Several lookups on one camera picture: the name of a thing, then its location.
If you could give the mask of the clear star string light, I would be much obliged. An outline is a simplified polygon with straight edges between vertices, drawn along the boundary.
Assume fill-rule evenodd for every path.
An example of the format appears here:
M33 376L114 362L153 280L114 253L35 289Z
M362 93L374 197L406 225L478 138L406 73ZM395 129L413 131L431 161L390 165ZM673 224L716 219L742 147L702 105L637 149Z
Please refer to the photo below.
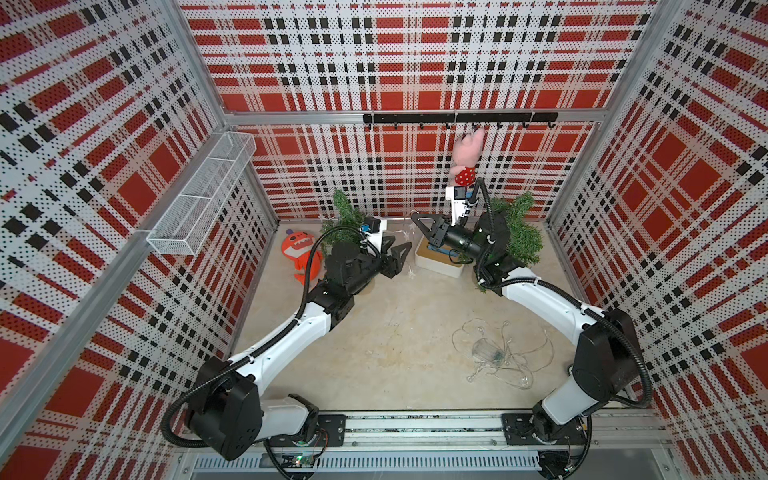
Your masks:
M419 279L423 273L433 273L422 269L415 264L415 252L421 238L421 231L418 227L414 226L410 221L394 220L389 222L388 232L396 237L396 244L406 242L412 243L412 249L407 256L403 269L403 275L406 279L415 281Z

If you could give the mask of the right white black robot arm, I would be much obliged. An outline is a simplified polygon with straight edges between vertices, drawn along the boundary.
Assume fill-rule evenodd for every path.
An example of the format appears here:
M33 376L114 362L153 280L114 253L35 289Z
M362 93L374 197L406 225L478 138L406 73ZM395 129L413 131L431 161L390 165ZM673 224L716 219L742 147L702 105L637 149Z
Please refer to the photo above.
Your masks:
M469 187L448 187L446 199L448 215L411 216L429 245L472 265L482 290L525 307L575 347L565 382L532 409L533 437L552 444L565 427L610 402L648 407L652 380L630 315L581 301L530 269L542 243L540 232L525 220L532 197L494 199L478 179Z

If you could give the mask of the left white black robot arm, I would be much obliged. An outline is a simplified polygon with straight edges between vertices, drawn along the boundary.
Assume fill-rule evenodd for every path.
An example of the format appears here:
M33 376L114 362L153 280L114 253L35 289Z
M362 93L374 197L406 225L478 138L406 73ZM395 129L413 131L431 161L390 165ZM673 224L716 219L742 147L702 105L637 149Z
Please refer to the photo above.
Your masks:
M319 410L303 397L263 397L276 376L351 311L356 294L377 276L399 275L412 248L382 231L349 228L352 239L336 242L325 274L305 284L298 310L266 338L228 360L209 358L193 387L164 413L160 432L182 448L215 450L234 460L252 444L275 437L308 443L318 433Z

